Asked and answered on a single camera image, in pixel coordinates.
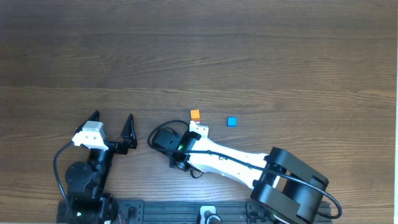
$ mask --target wooden tabletop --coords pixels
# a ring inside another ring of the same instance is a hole
[[[0,221],[55,221],[53,157],[94,110],[112,140],[134,115],[138,148],[108,179],[116,198],[249,198],[147,146],[199,109],[215,142],[281,147],[327,176],[335,223],[392,223],[396,68],[394,0],[0,1]],[[62,179],[87,155],[67,149]]]

